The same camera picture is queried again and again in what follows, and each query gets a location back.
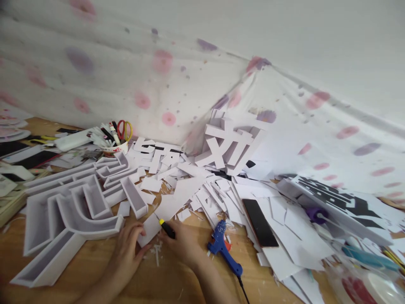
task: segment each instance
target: pink polka dot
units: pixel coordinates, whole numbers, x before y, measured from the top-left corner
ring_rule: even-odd
[[[153,57],[152,67],[161,74],[169,73],[173,64],[173,56],[164,50],[158,50]]]
[[[337,175],[328,175],[328,176],[325,176],[325,177],[323,178],[323,180],[329,181],[329,180],[336,179],[337,177],[338,177]]]
[[[314,168],[314,170],[324,170],[328,167],[329,167],[329,163],[320,163],[320,164],[314,166],[313,168]]]
[[[310,143],[307,143],[299,152],[298,155],[303,155],[306,152],[308,152],[309,150],[311,150],[312,145]]]
[[[395,182],[395,183],[391,183],[391,184],[386,184],[386,185],[384,185],[384,188],[393,188],[393,187],[399,186],[401,184],[402,184],[401,182]]]
[[[331,187],[333,188],[341,188],[344,186],[344,183],[337,183],[337,184],[333,184]]]
[[[76,98],[73,103],[75,104],[76,109],[78,109],[80,112],[84,114],[89,114],[91,112],[87,103],[80,98]]]
[[[176,116],[173,113],[166,112],[162,115],[162,122],[167,126],[172,126],[176,123]]]
[[[254,56],[254,57],[250,60],[250,62],[249,62],[249,64],[248,64],[248,67],[246,68],[246,72],[249,72],[251,69],[253,69],[253,68],[256,66],[256,64],[257,64],[260,60],[262,60],[261,57]]]
[[[309,110],[316,110],[323,106],[330,98],[330,94],[326,92],[316,92],[312,94],[311,97],[307,100],[306,107]]]
[[[401,195],[403,195],[404,193],[403,192],[393,192],[393,193],[390,193],[390,194],[387,194],[387,197],[389,197],[389,198],[394,198],[394,197],[398,197],[398,196],[401,196]]]
[[[0,100],[8,103],[10,106],[18,107],[16,99],[6,91],[0,90]]]
[[[392,171],[394,171],[395,170],[395,168],[394,167],[385,167],[385,168],[382,168],[382,169],[380,169],[380,170],[376,170],[376,171],[373,171],[373,172],[371,172],[371,176],[381,176],[381,175],[385,175],[385,174],[388,174],[388,173],[391,173]]]
[[[90,0],[69,0],[73,12],[80,18],[94,21],[96,10]]]
[[[140,107],[141,109],[149,109],[151,106],[151,100],[149,99],[148,96],[143,94],[140,91],[137,91],[135,93],[135,104]]]
[[[233,95],[233,97],[231,98],[231,101],[229,102],[228,108],[233,108],[236,107],[239,103],[240,100],[242,99],[242,95],[240,93],[240,90],[237,89],[235,91],[235,94]]]
[[[352,127],[347,127],[342,129],[337,135],[337,139],[345,139],[350,136],[353,136],[354,134],[358,133],[360,131],[360,128],[357,126],[352,126]]]
[[[39,71],[38,68],[27,67],[26,70],[25,70],[25,73],[27,74],[28,79],[32,83],[34,83],[34,84],[36,84],[39,87],[44,88],[44,89],[47,87],[46,82],[42,77],[41,71]]]

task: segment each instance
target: scissors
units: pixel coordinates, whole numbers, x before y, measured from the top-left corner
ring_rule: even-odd
[[[127,133],[127,126],[130,127],[130,133]],[[117,135],[121,141],[129,141],[132,137],[132,124],[130,122],[126,122],[125,120],[120,120],[117,125]]]

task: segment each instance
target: black phone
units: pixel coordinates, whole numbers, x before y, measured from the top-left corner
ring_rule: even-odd
[[[242,202],[260,247],[279,247],[277,239],[257,201],[243,199]]]
[[[30,156],[17,163],[14,163],[13,165],[23,166],[26,169],[37,168],[57,156],[59,156],[59,154],[55,152],[41,151],[33,156]]]

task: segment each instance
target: blue glue gun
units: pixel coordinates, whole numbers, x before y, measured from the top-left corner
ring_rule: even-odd
[[[224,220],[221,220],[216,226],[214,233],[212,234],[212,243],[208,243],[208,250],[213,254],[221,252],[229,268],[237,276],[241,277],[243,269],[242,266],[235,262],[232,256],[229,254],[227,247],[225,246],[224,233],[227,229],[227,224]]]

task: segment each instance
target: craft tool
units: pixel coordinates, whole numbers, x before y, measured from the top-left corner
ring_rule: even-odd
[[[114,137],[115,142],[119,143],[119,138],[118,138],[118,135],[117,135],[117,131],[114,129],[114,126],[113,126],[112,123],[110,123],[110,130],[111,130],[111,134]]]
[[[101,128],[101,130],[108,137],[108,139],[111,140],[111,142],[114,141],[114,137],[105,128]]]
[[[129,135],[127,134],[127,126],[129,126],[130,128],[130,133]],[[117,133],[118,133],[118,137],[119,139],[121,139],[121,143],[123,144],[125,141],[129,141],[132,137],[132,124],[128,121],[125,120],[120,120],[118,122],[118,126],[117,126]]]
[[[164,219],[159,219],[159,217],[157,216],[156,213],[154,213],[154,215],[156,215],[157,219],[159,220],[159,224],[161,225],[161,227],[163,228],[163,230],[167,233],[167,235],[168,235],[171,239],[175,239],[175,238],[176,238],[176,233],[175,233],[174,230],[169,226],[169,224],[167,224]]]
[[[243,287],[242,279],[242,266],[235,262],[232,258],[231,254],[228,252],[225,241],[224,241],[224,234],[227,229],[227,223],[224,220],[221,220],[218,225],[216,226],[214,233],[212,234],[212,242],[208,243],[208,250],[210,250],[213,254],[217,254],[218,252],[221,253],[222,257],[224,258],[225,262],[228,264],[229,268],[232,272],[236,275],[239,281],[239,285],[242,288],[243,294],[245,295],[246,301],[249,304],[248,296],[246,295],[245,288]]]

